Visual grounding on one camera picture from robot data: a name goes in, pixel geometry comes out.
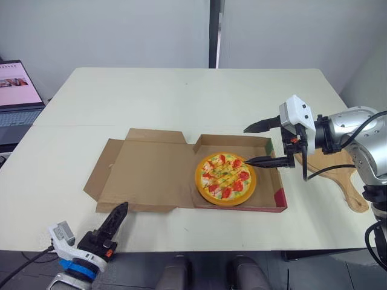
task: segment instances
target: open cardboard box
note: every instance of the open cardboard box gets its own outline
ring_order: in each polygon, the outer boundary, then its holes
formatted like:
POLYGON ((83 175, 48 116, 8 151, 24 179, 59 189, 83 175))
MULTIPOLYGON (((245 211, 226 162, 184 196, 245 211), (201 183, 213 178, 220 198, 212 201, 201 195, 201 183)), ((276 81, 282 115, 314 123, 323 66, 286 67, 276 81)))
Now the open cardboard box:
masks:
POLYGON ((255 191, 240 205, 220 207, 206 201, 195 186, 195 169, 216 152, 246 159, 274 156, 270 138, 201 135, 196 144, 187 144, 181 132, 130 129, 125 140, 108 140, 84 191, 97 201, 96 211, 104 213, 125 201, 131 211, 183 207, 281 212, 287 208, 277 169, 255 168, 255 191))

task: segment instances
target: white wall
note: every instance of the white wall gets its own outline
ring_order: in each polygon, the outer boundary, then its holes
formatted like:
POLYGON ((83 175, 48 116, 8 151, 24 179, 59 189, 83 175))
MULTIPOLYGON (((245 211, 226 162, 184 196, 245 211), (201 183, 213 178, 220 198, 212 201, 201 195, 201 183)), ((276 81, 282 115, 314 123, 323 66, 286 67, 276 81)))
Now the white wall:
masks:
POLYGON ((341 93, 347 106, 387 110, 387 34, 356 71, 341 93))
POLYGON ((385 0, 226 0, 220 68, 319 68, 340 92, 386 27, 385 0))
POLYGON ((43 98, 80 66, 206 68, 209 0, 1 0, 0 55, 43 98))

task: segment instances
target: wooden pizza peel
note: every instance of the wooden pizza peel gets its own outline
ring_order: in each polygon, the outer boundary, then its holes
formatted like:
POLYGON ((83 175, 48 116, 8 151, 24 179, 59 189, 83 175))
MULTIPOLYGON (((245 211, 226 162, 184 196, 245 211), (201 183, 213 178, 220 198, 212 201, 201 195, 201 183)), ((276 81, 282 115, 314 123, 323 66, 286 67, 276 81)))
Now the wooden pizza peel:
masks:
MULTIPOLYGON (((302 164, 301 154, 296 154, 295 157, 302 164)), ((311 172, 340 164, 353 164, 351 156, 344 150, 335 154, 324 155, 321 149, 316 149, 313 155, 308 155, 308 170, 311 172)), ((368 203, 352 185, 351 175, 355 171, 356 168, 339 168, 323 172, 320 176, 336 182, 343 190, 346 203, 350 209, 357 213, 363 213, 368 210, 368 203)))

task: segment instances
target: cable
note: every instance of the cable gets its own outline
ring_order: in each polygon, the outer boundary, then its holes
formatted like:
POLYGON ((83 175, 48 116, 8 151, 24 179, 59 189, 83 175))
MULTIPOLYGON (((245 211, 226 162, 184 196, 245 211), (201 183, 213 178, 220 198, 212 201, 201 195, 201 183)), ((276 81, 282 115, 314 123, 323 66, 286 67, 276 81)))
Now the cable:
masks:
POLYGON ((369 234, 371 234, 372 231, 374 231, 377 227, 379 227, 382 223, 387 222, 387 219, 382 219, 373 225, 369 226, 367 230, 365 231, 365 245, 367 246, 367 249, 369 253, 371 254, 372 258, 381 266, 385 271, 387 271, 387 265, 385 265, 375 254, 374 250, 371 248, 371 245, 369 244, 369 234))
POLYGON ((303 145, 301 147, 302 152, 302 178, 304 181, 308 180, 308 152, 307 147, 303 145))
MULTIPOLYGON (((30 258, 27 257, 27 255, 24 253, 24 252, 20 252, 22 254, 22 256, 26 259, 26 260, 31 260, 30 258)), ((50 263, 52 261, 55 261, 57 260, 59 257, 56 253, 53 253, 55 255, 55 258, 52 258, 52 259, 48 259, 48 260, 44 260, 44 261, 35 261, 34 263, 36 264, 44 264, 44 263, 50 263)))
POLYGON ((38 255, 31 258, 29 261, 25 262, 23 265, 21 265, 18 269, 14 270, 11 274, 9 274, 2 282, 0 282, 0 288, 2 288, 9 280, 12 279, 13 276, 15 276, 18 272, 22 271, 25 267, 27 267, 29 264, 33 263, 38 258, 46 255, 46 253, 51 252, 54 250, 54 246, 49 246, 47 249, 45 249, 43 252, 40 252, 38 255))
POLYGON ((356 131, 352 134, 352 136, 350 136, 349 139, 346 140, 346 141, 341 145, 341 149, 343 149, 344 147, 346 147, 347 145, 349 145, 349 143, 352 142, 353 139, 356 138, 356 136, 358 136, 358 134, 364 129, 364 127, 367 126, 368 124, 370 124, 370 122, 372 122, 372 121, 375 120, 376 118, 379 118, 379 117, 384 116, 384 115, 387 115, 387 111, 379 112, 379 113, 373 115, 372 117, 370 117, 369 119, 367 119, 363 124, 360 125, 359 128, 356 129, 356 131))
POLYGON ((341 164, 341 165, 335 165, 335 166, 329 166, 327 168, 323 168, 319 171, 316 171, 314 172, 313 174, 311 174, 310 176, 308 176, 308 180, 311 179, 311 178, 314 178, 315 176, 323 173, 323 172, 326 172, 326 171, 329 171, 329 170, 332 170, 332 169, 337 169, 337 168, 356 168, 355 165, 353 164, 341 164))

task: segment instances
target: toy pizza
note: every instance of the toy pizza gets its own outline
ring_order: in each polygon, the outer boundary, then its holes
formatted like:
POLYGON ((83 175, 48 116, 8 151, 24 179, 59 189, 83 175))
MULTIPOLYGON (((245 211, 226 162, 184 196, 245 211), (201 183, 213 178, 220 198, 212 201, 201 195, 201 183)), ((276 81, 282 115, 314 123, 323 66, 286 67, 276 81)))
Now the toy pizza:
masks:
POLYGON ((254 192, 253 168, 233 153, 215 153, 203 159, 195 172, 195 183, 202 197, 221 206, 245 202, 254 192))

